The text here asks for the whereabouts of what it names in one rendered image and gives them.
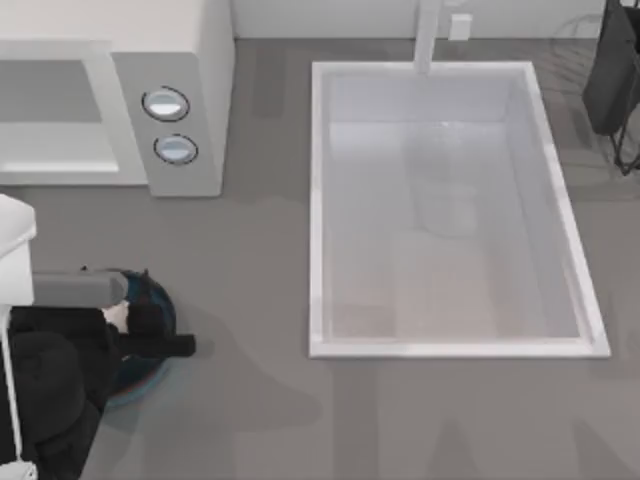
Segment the dark blue plate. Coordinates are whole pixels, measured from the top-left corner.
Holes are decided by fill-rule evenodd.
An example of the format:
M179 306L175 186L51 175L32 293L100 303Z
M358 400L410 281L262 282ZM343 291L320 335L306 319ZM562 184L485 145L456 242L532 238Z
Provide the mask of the dark blue plate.
M112 272L117 272L126 279L126 300L135 304L156 305L161 311L163 332L167 336L176 333L174 304L167 291L147 270L112 269ZM169 367L170 362L166 359L122 356L106 409L114 410L140 400L164 379Z

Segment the pale grey rounded box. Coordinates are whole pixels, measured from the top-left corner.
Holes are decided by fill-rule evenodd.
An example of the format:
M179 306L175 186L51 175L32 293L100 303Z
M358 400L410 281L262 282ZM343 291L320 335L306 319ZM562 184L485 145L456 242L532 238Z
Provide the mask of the pale grey rounded box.
M118 272L40 272L33 277L37 307L107 308L123 301L128 281Z

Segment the small silver microwave knob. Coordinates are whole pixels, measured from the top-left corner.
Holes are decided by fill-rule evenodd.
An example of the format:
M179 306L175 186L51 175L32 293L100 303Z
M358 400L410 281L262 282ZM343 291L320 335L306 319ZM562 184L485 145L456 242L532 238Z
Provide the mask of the small silver microwave knob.
M159 159L171 165L189 164L199 153L198 145L188 136L180 134L157 138L153 150Z

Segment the pale microwave door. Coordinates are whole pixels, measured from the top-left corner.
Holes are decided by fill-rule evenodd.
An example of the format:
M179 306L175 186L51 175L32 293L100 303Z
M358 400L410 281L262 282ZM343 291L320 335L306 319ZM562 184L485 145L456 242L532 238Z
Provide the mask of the pale microwave door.
M0 39L0 185L147 184L104 41Z

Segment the large silver microwave knob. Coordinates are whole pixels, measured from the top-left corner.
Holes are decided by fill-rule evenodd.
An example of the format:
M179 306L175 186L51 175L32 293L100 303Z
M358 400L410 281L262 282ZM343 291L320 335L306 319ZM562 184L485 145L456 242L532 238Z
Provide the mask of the large silver microwave knob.
M147 115L160 122L180 121L190 111L188 98L179 90L169 86L145 92L141 105Z

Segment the pale microwave oven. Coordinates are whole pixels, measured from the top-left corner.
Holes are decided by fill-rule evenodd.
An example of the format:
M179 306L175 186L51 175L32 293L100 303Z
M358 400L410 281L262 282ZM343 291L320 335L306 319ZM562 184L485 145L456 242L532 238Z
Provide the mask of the pale microwave oven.
M0 39L104 41L122 85L144 186L156 197L221 193L234 83L230 0L0 0ZM145 113L145 92L169 86L189 100L189 114L160 122ZM157 138L192 139L198 157L171 165Z

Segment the white sink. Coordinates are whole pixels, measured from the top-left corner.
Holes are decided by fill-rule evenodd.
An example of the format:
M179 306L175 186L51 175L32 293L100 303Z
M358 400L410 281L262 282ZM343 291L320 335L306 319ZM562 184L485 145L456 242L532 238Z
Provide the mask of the white sink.
M311 67L313 358L611 354L528 61Z

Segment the tall white tap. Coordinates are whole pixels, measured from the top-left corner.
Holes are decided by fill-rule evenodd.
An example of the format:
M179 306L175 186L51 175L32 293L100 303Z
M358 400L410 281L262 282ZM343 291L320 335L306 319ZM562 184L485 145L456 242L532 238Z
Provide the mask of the tall white tap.
M418 0L413 66L420 75L430 71L443 0Z

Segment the black stand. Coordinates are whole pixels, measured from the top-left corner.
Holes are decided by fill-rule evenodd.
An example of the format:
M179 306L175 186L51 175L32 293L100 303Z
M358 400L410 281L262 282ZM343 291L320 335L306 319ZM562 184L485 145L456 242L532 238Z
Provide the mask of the black stand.
M640 170L640 148L622 159L628 122L640 105L640 0L606 0L595 57L582 93L593 132L610 139L614 165L627 176Z

